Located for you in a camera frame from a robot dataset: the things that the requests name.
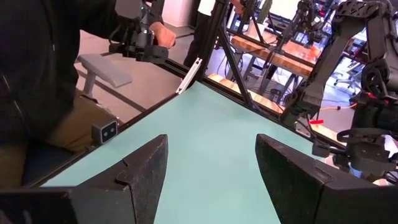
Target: light blue table surface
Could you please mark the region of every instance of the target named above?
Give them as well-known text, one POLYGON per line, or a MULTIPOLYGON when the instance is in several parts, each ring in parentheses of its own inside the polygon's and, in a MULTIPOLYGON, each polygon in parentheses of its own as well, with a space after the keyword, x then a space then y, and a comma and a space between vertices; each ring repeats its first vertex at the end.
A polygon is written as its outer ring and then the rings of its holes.
POLYGON ((308 140, 196 83, 44 186, 78 185, 167 134, 155 223, 280 223, 257 165, 258 133, 310 153, 308 140))

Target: wooden board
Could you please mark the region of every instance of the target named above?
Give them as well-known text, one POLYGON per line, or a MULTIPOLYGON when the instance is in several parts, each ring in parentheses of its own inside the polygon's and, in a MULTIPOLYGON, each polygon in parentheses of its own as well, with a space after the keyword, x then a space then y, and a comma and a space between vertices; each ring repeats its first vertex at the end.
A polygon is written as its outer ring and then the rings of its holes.
MULTIPOLYGON (((272 43, 276 40, 276 35, 269 32, 264 32, 262 36, 266 43, 272 43)), ((231 40, 231 43, 233 46, 244 49, 246 52, 252 52, 258 55, 263 60, 265 60, 271 52, 269 49, 266 49, 260 45, 257 45, 238 36, 234 36, 231 40)), ((317 59, 311 56, 311 49, 306 49, 304 46, 301 46, 294 42, 289 41, 282 47, 282 50, 284 50, 288 54, 291 54, 298 58, 302 58, 313 65, 315 65, 315 63, 317 62, 317 59)), ((271 63, 278 67, 282 67, 292 73, 295 73, 296 75, 302 75, 304 77, 308 77, 312 71, 312 67, 304 65, 281 54, 275 54, 271 63)))
MULTIPOLYGON (((234 90, 237 93, 240 93, 238 85, 236 83, 234 83, 234 82, 232 82, 232 81, 230 81, 230 80, 228 80, 226 78, 223 78, 221 75, 211 74, 208 78, 210 78, 211 80, 213 80, 215 82, 218 82, 218 83, 222 84, 225 87, 228 87, 228 88, 234 90)), ((250 91, 250 90, 249 90, 249 92, 250 92, 253 100, 256 101, 257 103, 259 103, 259 104, 261 104, 261 105, 263 105, 263 106, 265 106, 265 107, 267 107, 267 108, 269 108, 269 109, 271 109, 273 111, 276 111, 278 113, 282 113, 282 109, 284 109, 283 106, 281 106, 279 108, 279 106, 277 106, 276 103, 272 102, 271 100, 268 100, 267 98, 264 98, 263 96, 258 95, 256 93, 250 91)), ((333 140, 333 141, 335 141, 337 143, 340 143, 340 144, 342 144, 344 146, 346 145, 343 142, 337 141, 336 132, 328 129, 327 127, 325 127, 323 125, 319 125, 319 124, 311 125, 311 127, 312 127, 312 129, 315 132, 317 132, 319 134, 322 134, 323 136, 328 137, 331 140, 333 140)), ((324 163, 326 163, 326 164, 328 164, 330 166, 336 167, 333 164, 333 157, 332 156, 327 157, 324 160, 324 163)), ((380 185, 380 186, 387 185, 387 181, 385 179, 380 179, 380 180, 375 181, 374 184, 380 185)))

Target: metal bracket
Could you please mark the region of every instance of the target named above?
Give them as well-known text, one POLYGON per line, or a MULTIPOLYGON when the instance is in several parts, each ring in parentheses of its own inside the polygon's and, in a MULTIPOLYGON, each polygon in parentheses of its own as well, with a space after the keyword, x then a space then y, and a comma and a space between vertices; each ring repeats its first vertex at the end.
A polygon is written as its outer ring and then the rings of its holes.
POLYGON ((202 59, 197 58, 197 60, 195 61, 195 63, 192 65, 191 69, 188 71, 187 75, 185 76, 185 78, 182 80, 180 86, 177 88, 177 91, 175 92, 176 94, 181 94, 182 92, 184 92, 189 84, 191 83, 193 77, 196 75, 197 71, 200 68, 202 59))

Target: khaki pants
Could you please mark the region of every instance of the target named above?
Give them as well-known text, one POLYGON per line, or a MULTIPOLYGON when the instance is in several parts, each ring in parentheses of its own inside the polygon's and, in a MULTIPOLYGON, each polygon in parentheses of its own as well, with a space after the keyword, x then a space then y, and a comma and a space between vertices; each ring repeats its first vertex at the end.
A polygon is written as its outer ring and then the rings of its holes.
MULTIPOLYGON (((73 152, 84 151, 92 142, 91 124, 107 119, 115 117, 78 91, 73 110, 51 134, 47 143, 73 152)), ((0 189, 21 186, 26 154, 27 143, 0 147, 0 189)))

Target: small camera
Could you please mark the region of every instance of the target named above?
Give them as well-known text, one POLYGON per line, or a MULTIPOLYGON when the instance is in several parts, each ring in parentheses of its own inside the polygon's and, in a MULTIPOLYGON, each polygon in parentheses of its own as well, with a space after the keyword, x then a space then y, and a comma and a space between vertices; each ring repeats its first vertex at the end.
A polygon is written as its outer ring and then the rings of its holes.
POLYGON ((96 145, 103 145, 116 135, 118 135, 118 121, 116 120, 105 121, 91 126, 91 137, 96 145))

